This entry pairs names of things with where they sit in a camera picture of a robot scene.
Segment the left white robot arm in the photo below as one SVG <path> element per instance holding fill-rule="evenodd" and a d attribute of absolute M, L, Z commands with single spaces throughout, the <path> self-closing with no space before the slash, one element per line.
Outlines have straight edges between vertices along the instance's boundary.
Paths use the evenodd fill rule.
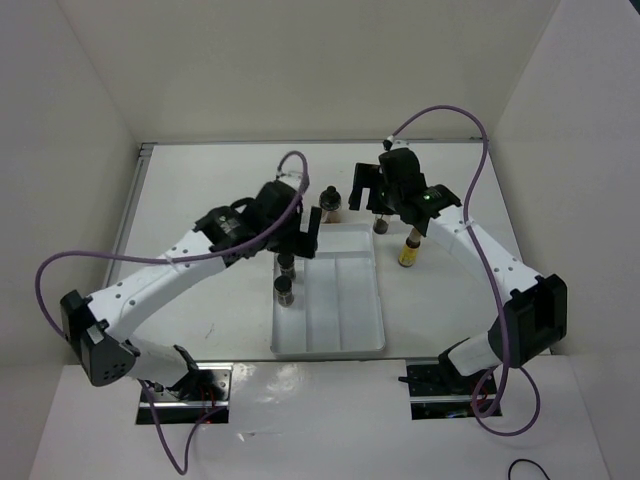
<path fill-rule="evenodd" d="M 266 183 L 256 197 L 210 210 L 154 264 L 88 296 L 73 290 L 60 301 L 64 337 L 90 383 L 110 385 L 124 377 L 166 389 L 176 399 L 207 388 L 210 374 L 188 351 L 136 337 L 138 328 L 197 283 L 263 250 L 311 259 L 317 250 L 322 211 L 303 207 L 291 186 Z"/>

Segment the black cap spice jar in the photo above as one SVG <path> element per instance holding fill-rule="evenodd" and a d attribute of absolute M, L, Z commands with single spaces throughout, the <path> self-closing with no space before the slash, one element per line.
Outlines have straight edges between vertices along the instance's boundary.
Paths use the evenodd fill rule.
<path fill-rule="evenodd" d="M 279 254 L 276 261 L 280 274 L 294 281 L 296 278 L 295 257 L 292 254 Z"/>

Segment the dark spice jar black lid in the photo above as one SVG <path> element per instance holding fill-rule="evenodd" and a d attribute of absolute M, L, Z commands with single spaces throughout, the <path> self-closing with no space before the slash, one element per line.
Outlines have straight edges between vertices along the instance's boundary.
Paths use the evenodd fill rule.
<path fill-rule="evenodd" d="M 284 308 L 290 307 L 294 302 L 293 282 L 287 275 L 280 275 L 274 280 L 274 291 L 277 302 Z"/>

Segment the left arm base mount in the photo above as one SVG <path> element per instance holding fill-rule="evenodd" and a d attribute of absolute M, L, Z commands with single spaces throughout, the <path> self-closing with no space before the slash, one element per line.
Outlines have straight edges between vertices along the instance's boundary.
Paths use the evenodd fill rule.
<path fill-rule="evenodd" d="M 161 425 L 227 424 L 233 364 L 201 362 L 203 373 L 187 394 L 146 382 Z"/>

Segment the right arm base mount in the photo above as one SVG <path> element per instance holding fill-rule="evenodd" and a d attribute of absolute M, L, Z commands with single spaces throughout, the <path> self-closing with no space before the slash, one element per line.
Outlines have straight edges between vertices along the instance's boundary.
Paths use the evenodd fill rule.
<path fill-rule="evenodd" d="M 482 374 L 448 383 L 435 361 L 409 361 L 398 381 L 408 388 L 414 421 L 473 418 L 472 393 Z"/>

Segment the tall gold band grinder bottle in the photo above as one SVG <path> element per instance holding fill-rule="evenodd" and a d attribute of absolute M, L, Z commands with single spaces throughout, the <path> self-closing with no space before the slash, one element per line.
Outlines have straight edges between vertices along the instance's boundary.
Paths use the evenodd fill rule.
<path fill-rule="evenodd" d="M 376 212 L 374 214 L 373 231 L 377 235 L 384 235 L 388 232 L 392 214 L 389 211 Z"/>

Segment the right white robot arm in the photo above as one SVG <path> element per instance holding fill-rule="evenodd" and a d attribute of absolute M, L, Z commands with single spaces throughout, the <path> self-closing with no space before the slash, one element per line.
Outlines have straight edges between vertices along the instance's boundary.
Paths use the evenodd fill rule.
<path fill-rule="evenodd" d="M 398 216 L 492 289 L 498 316 L 490 329 L 438 357 L 438 381 L 446 391 L 463 391 L 474 374 L 501 363 L 520 368 L 566 336 L 566 283 L 520 262 L 468 215 L 448 187 L 428 184 L 409 148 L 385 152 L 375 164 L 356 164 L 349 207 Z"/>

